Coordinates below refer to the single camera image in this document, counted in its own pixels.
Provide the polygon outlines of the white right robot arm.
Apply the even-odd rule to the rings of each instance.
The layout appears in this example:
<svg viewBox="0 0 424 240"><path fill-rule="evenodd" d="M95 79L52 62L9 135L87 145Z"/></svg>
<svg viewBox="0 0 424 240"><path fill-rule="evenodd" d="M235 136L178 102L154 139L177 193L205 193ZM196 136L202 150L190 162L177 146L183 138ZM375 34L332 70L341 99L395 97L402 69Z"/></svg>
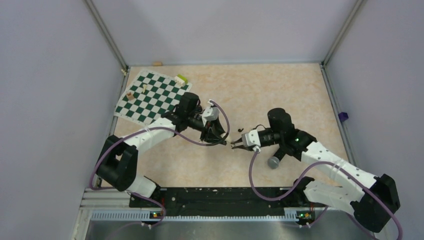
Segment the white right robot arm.
<svg viewBox="0 0 424 240"><path fill-rule="evenodd" d="M310 202L323 204L352 216L366 230L379 233L392 220L402 238L403 229L395 213L400 208L396 183L387 174L376 176L352 165L332 153L314 136L295 128L290 114L283 108L267 113L269 127L244 133L231 143L233 149L253 151L257 156L263 147L278 145L283 155L294 157L308 167L283 195L267 197L258 192L253 182L253 165L249 166L249 183L263 200L279 201L293 191L299 206Z"/></svg>

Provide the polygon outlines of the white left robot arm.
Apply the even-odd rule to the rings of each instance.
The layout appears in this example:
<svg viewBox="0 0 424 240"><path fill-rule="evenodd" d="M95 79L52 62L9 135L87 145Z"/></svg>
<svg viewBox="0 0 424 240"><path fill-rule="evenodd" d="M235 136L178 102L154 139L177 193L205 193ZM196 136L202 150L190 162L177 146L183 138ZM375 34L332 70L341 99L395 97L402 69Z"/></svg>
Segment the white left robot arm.
<svg viewBox="0 0 424 240"><path fill-rule="evenodd" d="M139 175L139 157L157 144L180 136L198 146L212 147L226 145L229 129L223 129L220 115L228 126L229 119L220 105L214 100L202 108L198 95L185 92L178 104L163 113L153 123L124 137L109 136L90 176L106 181L110 189L135 195L149 207L160 202L158 184Z"/></svg>

